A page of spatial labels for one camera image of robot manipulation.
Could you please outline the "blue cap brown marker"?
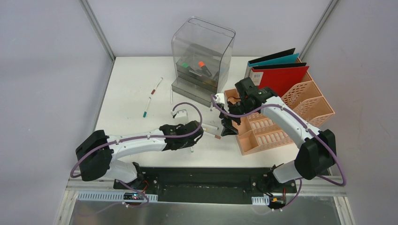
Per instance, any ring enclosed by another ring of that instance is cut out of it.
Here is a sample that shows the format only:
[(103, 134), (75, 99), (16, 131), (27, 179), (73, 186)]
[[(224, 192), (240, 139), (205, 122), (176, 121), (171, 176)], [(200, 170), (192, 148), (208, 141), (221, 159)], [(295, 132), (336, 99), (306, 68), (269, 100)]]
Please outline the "blue cap brown marker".
[(214, 135), (214, 134), (209, 133), (209, 132), (204, 132), (204, 134), (209, 136), (209, 137), (212, 137), (212, 138), (216, 138), (216, 139), (219, 139), (219, 140), (221, 139), (221, 137), (219, 135)]

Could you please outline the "clear drawer organizer box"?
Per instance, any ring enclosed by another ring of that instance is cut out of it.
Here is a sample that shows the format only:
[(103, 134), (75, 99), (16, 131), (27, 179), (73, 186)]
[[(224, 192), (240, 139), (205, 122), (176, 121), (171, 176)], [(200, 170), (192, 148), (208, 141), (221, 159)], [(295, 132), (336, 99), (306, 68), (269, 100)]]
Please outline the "clear drawer organizer box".
[[(228, 80), (236, 32), (199, 17), (189, 18), (173, 35), (171, 48), (176, 72), (172, 90), (205, 106), (211, 96), (223, 89)], [(203, 61), (212, 73), (204, 75), (198, 62)], [(189, 64), (202, 76), (182, 67)]]

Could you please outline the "red notebook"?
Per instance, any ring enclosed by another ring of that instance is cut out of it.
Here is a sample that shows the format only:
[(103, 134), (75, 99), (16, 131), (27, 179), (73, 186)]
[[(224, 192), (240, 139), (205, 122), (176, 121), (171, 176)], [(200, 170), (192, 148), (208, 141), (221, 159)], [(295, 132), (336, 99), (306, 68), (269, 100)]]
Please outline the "red notebook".
[(245, 77), (251, 78), (259, 89), (268, 87), (283, 96), (293, 85), (301, 82), (308, 69), (305, 62), (247, 66)]

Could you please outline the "dark green cap marker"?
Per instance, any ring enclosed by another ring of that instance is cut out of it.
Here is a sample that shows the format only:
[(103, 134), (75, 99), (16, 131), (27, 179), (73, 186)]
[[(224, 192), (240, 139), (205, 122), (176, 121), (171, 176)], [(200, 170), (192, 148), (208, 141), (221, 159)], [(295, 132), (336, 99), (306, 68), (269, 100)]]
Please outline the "dark green cap marker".
[(213, 130), (218, 130), (219, 129), (216, 126), (208, 125), (208, 124), (205, 124), (205, 123), (202, 123), (202, 127), (205, 128), (205, 129), (213, 129)]

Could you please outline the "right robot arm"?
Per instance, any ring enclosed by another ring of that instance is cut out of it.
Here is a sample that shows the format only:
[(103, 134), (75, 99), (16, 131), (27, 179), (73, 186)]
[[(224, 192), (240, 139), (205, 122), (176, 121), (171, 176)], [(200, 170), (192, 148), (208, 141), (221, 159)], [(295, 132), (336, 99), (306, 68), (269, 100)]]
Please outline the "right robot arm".
[(278, 125), (299, 149), (294, 160), (267, 174), (266, 185), (270, 191), (280, 191), (290, 180), (311, 180), (337, 164), (336, 139), (332, 131), (311, 125), (290, 109), (275, 91), (269, 87), (259, 89), (249, 77), (237, 82), (235, 87), (236, 103), (228, 101), (222, 93), (211, 96), (212, 106), (220, 111), (223, 119), (224, 135), (229, 131), (237, 134), (232, 121), (239, 123), (240, 118), (260, 113)]

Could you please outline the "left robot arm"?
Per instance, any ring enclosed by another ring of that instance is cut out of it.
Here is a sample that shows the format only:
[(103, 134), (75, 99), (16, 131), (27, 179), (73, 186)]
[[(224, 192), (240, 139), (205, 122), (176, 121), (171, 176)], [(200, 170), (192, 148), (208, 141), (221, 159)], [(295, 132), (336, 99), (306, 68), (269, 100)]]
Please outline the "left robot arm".
[(76, 148), (80, 177), (83, 181), (108, 177), (125, 182), (131, 189), (139, 189), (143, 177), (138, 166), (121, 161), (122, 157), (189, 148), (200, 140), (203, 133), (196, 120), (187, 124), (166, 124), (136, 135), (106, 135), (104, 130), (94, 131)]

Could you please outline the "teal notebook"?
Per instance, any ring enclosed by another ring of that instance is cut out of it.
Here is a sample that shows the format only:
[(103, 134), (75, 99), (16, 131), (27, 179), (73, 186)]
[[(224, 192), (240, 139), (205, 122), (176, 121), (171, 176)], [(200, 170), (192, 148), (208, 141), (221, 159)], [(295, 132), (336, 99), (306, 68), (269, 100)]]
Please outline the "teal notebook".
[(273, 53), (271, 55), (250, 60), (247, 63), (244, 78), (249, 76), (252, 67), (295, 63), (298, 56), (299, 53), (295, 53), (295, 48), (291, 48), (281, 52)]

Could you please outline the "orange tip black highlighter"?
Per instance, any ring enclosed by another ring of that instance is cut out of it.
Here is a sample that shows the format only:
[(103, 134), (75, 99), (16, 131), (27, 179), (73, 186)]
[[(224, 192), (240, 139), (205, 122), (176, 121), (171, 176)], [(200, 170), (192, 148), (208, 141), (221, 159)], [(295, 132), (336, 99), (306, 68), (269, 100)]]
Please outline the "orange tip black highlighter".
[(203, 61), (198, 62), (198, 65), (199, 65), (200, 69), (202, 70), (202, 72), (204, 73), (204, 75), (206, 75), (207, 77), (213, 76)]

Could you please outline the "brown cap acrylic marker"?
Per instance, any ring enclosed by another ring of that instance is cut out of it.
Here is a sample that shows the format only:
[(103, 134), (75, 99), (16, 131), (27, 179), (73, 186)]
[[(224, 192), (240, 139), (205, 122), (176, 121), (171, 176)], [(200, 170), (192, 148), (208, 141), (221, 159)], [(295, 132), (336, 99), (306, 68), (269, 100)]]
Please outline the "brown cap acrylic marker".
[(153, 90), (151, 91), (151, 95), (153, 95), (156, 92), (156, 90), (158, 89), (158, 87), (159, 87), (159, 85), (161, 84), (162, 81), (163, 81), (163, 78), (161, 77), (159, 79), (159, 81), (156, 83), (156, 85), (154, 86)]

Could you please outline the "green tip black highlighter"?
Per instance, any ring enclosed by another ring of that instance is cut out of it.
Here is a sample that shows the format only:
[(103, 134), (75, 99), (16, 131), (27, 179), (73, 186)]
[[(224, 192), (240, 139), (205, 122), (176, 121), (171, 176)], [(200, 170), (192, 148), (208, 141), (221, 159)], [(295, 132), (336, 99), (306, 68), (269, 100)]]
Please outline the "green tip black highlighter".
[(198, 72), (197, 70), (193, 69), (189, 64), (187, 63), (183, 63), (182, 67), (184, 67), (185, 69), (187, 69), (190, 73), (195, 74), (197, 76), (202, 76), (202, 74), (200, 72)]

